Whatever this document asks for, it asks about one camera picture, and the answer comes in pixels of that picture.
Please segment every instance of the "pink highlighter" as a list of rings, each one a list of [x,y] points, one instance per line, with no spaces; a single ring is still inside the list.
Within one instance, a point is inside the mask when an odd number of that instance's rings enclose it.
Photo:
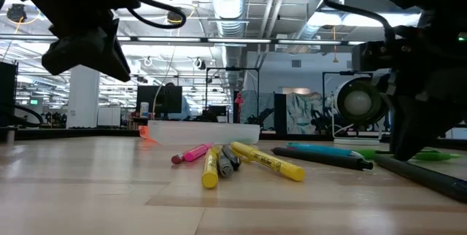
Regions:
[[[183,161],[188,161],[188,162],[195,161],[197,158],[204,155],[207,152],[207,150],[211,148],[213,145],[214,143],[212,142],[199,145],[198,147],[195,147],[189,151],[186,151],[183,154],[174,155],[171,161],[174,164],[179,164],[179,163],[182,163]]]

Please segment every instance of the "person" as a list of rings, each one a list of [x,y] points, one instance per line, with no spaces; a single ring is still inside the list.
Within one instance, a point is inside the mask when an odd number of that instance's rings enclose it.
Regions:
[[[175,85],[172,82],[168,82],[166,83],[166,86],[170,87],[170,86],[175,86]],[[190,105],[188,104],[188,101],[185,98],[185,96],[182,96],[181,113],[169,113],[167,115],[169,116],[169,119],[178,119],[178,120],[184,120],[185,118],[191,116]]]

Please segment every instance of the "table surface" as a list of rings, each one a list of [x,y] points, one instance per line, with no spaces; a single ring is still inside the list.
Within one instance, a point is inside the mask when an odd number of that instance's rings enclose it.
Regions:
[[[101,136],[0,146],[1,234],[467,234],[466,205],[378,166],[286,159],[306,170],[294,182],[244,163],[206,190],[202,158],[170,162],[189,148]],[[418,164],[467,179],[467,158]]]

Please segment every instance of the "blue marker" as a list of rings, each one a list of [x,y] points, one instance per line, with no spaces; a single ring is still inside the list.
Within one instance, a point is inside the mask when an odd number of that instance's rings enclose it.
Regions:
[[[322,153],[327,155],[338,155],[338,156],[350,156],[356,158],[363,158],[363,156],[357,152],[351,150],[343,150],[335,147],[327,147],[322,145],[311,145],[311,144],[299,144],[299,143],[288,143],[287,148],[298,150],[298,151],[309,151]]]

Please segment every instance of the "yellow highlighter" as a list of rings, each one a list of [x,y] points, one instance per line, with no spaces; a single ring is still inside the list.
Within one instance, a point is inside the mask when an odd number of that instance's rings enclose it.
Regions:
[[[201,182],[205,188],[215,188],[217,186],[217,181],[217,155],[215,151],[210,148],[207,150],[206,157],[204,158],[204,169]]]
[[[270,169],[291,178],[292,180],[302,181],[305,178],[305,171],[300,166],[296,166],[292,163],[288,163],[287,161],[275,158],[272,155],[268,155],[261,152],[260,150],[243,145],[242,143],[232,142],[231,147],[233,150],[246,156],[247,158],[261,163],[264,166],[267,166]]]

